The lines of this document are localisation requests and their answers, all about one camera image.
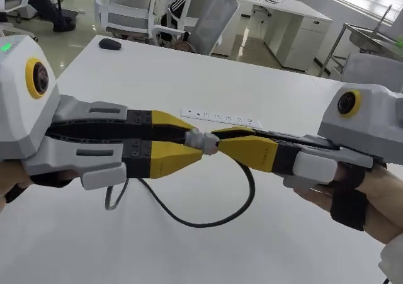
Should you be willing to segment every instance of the white desk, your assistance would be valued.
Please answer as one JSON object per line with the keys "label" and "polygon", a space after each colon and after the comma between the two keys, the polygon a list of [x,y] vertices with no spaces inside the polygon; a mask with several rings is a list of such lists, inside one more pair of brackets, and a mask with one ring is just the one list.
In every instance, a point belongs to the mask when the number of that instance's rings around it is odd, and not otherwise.
{"label": "white desk", "polygon": [[[58,79],[87,101],[179,116],[183,106],[261,120],[266,130],[315,134],[339,82],[139,43],[98,47],[100,36]],[[182,75],[169,75],[180,66]],[[203,131],[226,125],[188,120]],[[254,171],[256,198],[235,221],[190,229],[166,215],[136,180],[114,212],[105,190],[75,181],[32,186],[0,214],[4,284],[381,283],[382,246],[333,222],[272,174]],[[180,217],[221,219],[247,197],[242,171],[223,154],[149,180]]]}
{"label": "white desk", "polygon": [[[265,38],[265,42],[283,66],[294,67],[303,71],[310,66],[330,26],[332,21],[330,18],[296,0],[284,0],[278,4],[264,0],[238,1],[241,5],[257,5],[269,9],[273,13],[273,19],[269,23],[270,31],[266,32],[268,37]],[[224,30],[222,44],[215,48],[214,53],[231,54],[241,18],[241,9],[239,8],[228,27]],[[299,28],[304,29],[302,34],[299,33]],[[306,63],[304,65],[299,64],[299,61],[304,59],[308,60],[308,67]]]}
{"label": "white desk", "polygon": [[284,0],[282,3],[273,4],[263,0],[238,0],[243,3],[251,3],[257,6],[265,7],[272,10],[283,11],[291,14],[308,16],[316,20],[332,21],[327,16],[316,11],[310,6],[304,4],[303,2],[296,0]]}

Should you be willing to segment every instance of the computer mouse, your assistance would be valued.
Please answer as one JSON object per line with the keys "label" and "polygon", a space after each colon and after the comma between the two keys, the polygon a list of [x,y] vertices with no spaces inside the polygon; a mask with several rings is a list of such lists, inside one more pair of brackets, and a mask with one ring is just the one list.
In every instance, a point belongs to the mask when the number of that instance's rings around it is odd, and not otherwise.
{"label": "computer mouse", "polygon": [[116,40],[111,40],[110,38],[103,38],[99,41],[98,45],[102,49],[106,50],[120,50],[120,48],[122,47],[122,44],[120,42],[117,42]]}

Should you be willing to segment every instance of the hand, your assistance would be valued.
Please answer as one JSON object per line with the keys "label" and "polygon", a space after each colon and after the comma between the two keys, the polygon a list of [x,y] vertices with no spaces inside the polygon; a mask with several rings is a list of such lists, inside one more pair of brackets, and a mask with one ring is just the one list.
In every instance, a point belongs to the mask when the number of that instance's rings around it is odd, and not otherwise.
{"label": "hand", "polygon": [[[335,180],[346,176],[339,166]],[[365,179],[357,187],[364,193],[370,204],[366,210],[365,231],[376,240],[387,244],[403,233],[403,181],[387,169],[376,165],[367,172]],[[310,201],[330,212],[332,206],[332,188],[315,186],[311,190],[294,191],[303,199]]]}
{"label": "hand", "polygon": [[[63,171],[57,174],[61,181],[71,180],[78,177],[75,171]],[[0,162],[0,212],[6,206],[6,194],[18,185],[20,188],[27,188],[32,185],[30,176],[25,172],[19,161]]]}

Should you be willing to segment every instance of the yellow camera ring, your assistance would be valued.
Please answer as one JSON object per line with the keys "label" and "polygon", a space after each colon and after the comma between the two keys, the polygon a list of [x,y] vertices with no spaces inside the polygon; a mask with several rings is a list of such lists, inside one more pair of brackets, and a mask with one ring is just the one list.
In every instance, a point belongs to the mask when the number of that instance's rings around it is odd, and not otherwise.
{"label": "yellow camera ring", "polygon": [[32,98],[41,98],[48,89],[48,71],[40,60],[31,57],[25,65],[25,81]]}
{"label": "yellow camera ring", "polygon": [[358,90],[345,92],[338,101],[338,111],[341,117],[349,118],[355,115],[361,107],[361,94]]}

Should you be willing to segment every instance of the cable connector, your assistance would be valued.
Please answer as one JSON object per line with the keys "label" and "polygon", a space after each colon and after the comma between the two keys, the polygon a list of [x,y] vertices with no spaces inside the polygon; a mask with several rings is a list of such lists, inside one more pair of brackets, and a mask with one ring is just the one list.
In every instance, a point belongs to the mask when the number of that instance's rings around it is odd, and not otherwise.
{"label": "cable connector", "polygon": [[197,128],[192,128],[186,133],[184,144],[194,149],[203,151],[203,154],[213,155],[219,151],[220,139],[211,133],[201,133]]}

